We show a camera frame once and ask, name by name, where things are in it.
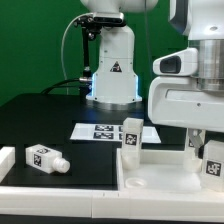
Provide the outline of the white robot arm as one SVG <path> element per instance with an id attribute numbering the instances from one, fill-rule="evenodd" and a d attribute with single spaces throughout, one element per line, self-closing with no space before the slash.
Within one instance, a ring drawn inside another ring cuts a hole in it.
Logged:
<path id="1" fill-rule="evenodd" d="M 207 131 L 224 132 L 224 0 L 170 0 L 169 22 L 188 47 L 154 61 L 148 116 L 185 128 L 197 156 Z"/>

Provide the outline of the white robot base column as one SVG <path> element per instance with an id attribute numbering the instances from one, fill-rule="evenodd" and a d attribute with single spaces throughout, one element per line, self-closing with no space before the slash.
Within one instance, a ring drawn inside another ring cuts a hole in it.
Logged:
<path id="1" fill-rule="evenodd" d="M 80 0 L 92 12 L 123 13 L 152 10 L 158 0 Z M 134 32 L 130 27 L 102 28 L 99 66 L 92 76 L 91 103 L 127 106 L 141 102 L 138 76 L 133 70 Z"/>

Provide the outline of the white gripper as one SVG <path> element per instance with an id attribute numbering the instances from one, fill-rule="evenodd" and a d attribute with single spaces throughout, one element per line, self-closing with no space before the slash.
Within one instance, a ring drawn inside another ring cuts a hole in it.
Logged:
<path id="1" fill-rule="evenodd" d="M 157 77 L 149 88 L 148 116 L 154 124 L 190 128 L 190 145 L 202 157 L 205 130 L 224 132 L 224 94 L 198 88 L 198 56 L 187 48 L 153 62 Z"/>

